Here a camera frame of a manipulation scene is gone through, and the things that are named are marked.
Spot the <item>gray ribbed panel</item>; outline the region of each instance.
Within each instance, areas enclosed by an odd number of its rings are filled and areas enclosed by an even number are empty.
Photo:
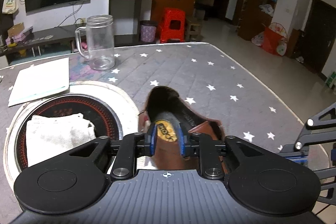
[[[162,170],[140,170],[133,179],[114,182],[106,195],[86,210],[59,217],[26,212],[13,223],[322,223],[312,213],[287,218],[258,215],[237,203],[220,181],[203,179],[196,170],[169,172],[172,176],[166,178]]]

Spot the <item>glass mug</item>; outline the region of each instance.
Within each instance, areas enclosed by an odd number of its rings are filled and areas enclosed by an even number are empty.
[[[85,27],[75,31],[78,52],[94,70],[107,70],[114,66],[114,34],[111,15],[92,16]],[[81,46],[81,31],[86,31],[87,52]]]

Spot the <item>red laundry basket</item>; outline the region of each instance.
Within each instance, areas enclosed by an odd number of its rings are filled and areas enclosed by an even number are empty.
[[[263,50],[274,54],[279,55],[277,53],[277,47],[279,41],[284,38],[282,35],[272,31],[270,28],[266,27],[264,31],[264,43],[261,46]]]

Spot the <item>mug handle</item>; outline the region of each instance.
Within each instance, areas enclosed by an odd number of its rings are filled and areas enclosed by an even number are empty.
[[[85,59],[89,59],[89,56],[87,54],[85,54],[82,50],[82,46],[81,46],[81,30],[85,30],[86,27],[78,27],[75,31],[75,39],[76,39],[76,45],[77,45],[77,49],[78,52],[81,56],[83,56]]]

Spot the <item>gray tablecloth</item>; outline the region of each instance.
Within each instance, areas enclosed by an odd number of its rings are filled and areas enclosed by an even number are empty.
[[[0,70],[0,147],[6,128],[18,106],[8,108],[11,86],[20,70],[59,58],[70,59],[70,81],[97,80],[117,85],[142,110],[147,94],[155,85],[176,89],[182,99],[200,114],[219,119],[227,135],[245,138],[272,152],[294,143],[301,122],[266,86],[216,47],[206,43],[178,43],[115,49],[116,66],[104,72],[91,70],[79,54],[47,58]],[[310,150],[310,167],[327,168],[327,155],[319,146]],[[0,223],[20,213],[0,169]]]

